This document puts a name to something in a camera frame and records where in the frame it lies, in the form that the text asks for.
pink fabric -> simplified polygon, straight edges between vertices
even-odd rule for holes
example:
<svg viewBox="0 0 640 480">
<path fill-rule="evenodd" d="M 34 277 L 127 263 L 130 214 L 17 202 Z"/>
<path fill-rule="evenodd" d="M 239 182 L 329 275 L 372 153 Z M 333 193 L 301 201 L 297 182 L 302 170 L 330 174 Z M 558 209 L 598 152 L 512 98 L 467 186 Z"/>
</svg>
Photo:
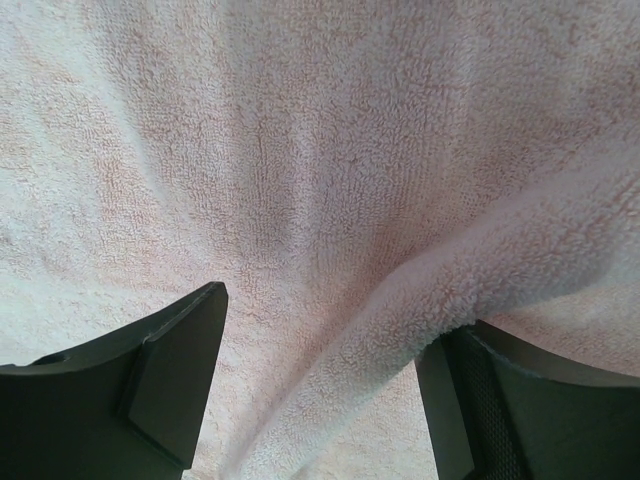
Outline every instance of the pink fabric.
<svg viewBox="0 0 640 480">
<path fill-rule="evenodd" d="M 477 317 L 640 375 L 635 0 L 0 5 L 0 364 L 224 281 L 185 479 L 436 478 Z"/>
</svg>

gripped towel fold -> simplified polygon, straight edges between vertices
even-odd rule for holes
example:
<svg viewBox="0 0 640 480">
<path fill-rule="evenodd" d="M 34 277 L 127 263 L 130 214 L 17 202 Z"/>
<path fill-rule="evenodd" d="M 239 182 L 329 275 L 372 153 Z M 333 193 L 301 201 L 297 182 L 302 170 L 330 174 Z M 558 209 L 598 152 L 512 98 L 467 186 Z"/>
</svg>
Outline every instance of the gripped towel fold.
<svg viewBox="0 0 640 480">
<path fill-rule="evenodd" d="M 224 281 L 185 478 L 437 478 L 405 366 L 478 317 L 640 375 L 637 1 L 5 0 L 0 52 L 0 364 Z"/>
</svg>

terry cloth towel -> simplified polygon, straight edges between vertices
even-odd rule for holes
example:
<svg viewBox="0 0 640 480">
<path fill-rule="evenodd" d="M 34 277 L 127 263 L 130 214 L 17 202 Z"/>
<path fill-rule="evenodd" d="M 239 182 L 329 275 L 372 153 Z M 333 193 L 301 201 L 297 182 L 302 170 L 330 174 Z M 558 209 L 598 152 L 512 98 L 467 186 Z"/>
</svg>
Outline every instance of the terry cloth towel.
<svg viewBox="0 0 640 480">
<path fill-rule="evenodd" d="M 185 478 L 435 479 L 410 361 L 476 318 L 640 374 L 637 0 L 4 0 L 0 52 L 0 363 L 225 282 Z"/>
</svg>

black plastic part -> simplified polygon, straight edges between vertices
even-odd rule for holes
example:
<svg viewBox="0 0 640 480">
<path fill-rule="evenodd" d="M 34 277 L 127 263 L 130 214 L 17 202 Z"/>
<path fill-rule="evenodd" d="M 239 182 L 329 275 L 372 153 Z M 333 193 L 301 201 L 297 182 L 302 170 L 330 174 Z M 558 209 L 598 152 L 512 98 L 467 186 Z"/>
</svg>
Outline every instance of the black plastic part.
<svg viewBox="0 0 640 480">
<path fill-rule="evenodd" d="M 228 297 L 210 283 L 29 366 L 0 367 L 0 479 L 178 480 L 191 468 Z"/>
<path fill-rule="evenodd" d="M 416 367 L 439 480 L 640 478 L 640 378 L 484 322 L 438 339 Z"/>
</svg>

fabric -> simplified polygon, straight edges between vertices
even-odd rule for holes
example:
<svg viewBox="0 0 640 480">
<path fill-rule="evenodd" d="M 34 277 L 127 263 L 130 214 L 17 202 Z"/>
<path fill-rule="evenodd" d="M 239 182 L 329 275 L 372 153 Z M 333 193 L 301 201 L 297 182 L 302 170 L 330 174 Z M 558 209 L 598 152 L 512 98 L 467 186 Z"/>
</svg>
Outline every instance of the fabric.
<svg viewBox="0 0 640 480">
<path fill-rule="evenodd" d="M 208 281 L 187 479 L 437 478 L 411 359 L 484 318 L 640 375 L 640 3 L 0 3 L 0 364 Z"/>
</svg>

